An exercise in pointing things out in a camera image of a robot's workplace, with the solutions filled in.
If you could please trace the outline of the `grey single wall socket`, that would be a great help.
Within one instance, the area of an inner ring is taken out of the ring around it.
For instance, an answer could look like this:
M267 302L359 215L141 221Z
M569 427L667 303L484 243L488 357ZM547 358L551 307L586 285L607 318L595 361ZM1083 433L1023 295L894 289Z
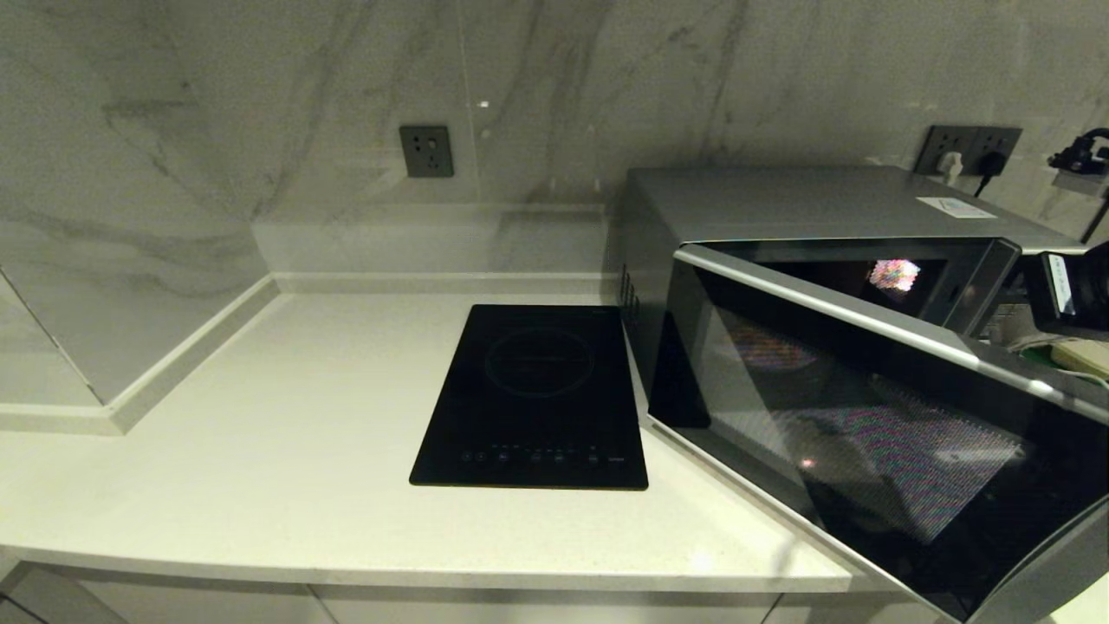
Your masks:
M445 126L399 127L405 174L411 180L454 178L449 130Z

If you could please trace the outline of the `black induction cooktop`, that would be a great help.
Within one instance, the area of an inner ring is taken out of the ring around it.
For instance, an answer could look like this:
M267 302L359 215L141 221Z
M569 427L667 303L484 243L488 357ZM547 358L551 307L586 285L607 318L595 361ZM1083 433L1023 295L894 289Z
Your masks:
M606 305L474 305L409 482L648 490L623 331Z

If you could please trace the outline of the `dark glass microwave door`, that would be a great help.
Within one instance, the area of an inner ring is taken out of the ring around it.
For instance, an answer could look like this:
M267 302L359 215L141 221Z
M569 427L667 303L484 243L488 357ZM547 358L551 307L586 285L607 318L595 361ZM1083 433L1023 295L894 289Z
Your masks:
M706 246L674 253L649 412L950 624L1109 577L1109 388Z

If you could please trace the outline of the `beige corner cabinet panel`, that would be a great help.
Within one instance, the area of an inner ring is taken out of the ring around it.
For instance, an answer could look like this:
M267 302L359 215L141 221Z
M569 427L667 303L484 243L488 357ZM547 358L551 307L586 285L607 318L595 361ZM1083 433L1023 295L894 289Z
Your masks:
M54 569L19 564L0 577L0 624L130 624Z

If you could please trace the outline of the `grey double wall socket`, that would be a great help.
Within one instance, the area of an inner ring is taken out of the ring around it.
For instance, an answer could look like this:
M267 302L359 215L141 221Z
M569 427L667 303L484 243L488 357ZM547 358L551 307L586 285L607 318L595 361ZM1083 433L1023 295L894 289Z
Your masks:
M1000 153L1003 158L1010 158L1021 137L1021 127L932 124L912 172L919 175L939 175L940 158L947 153L959 153L963 163L962 175L981 177L985 175L981 158L991 153Z

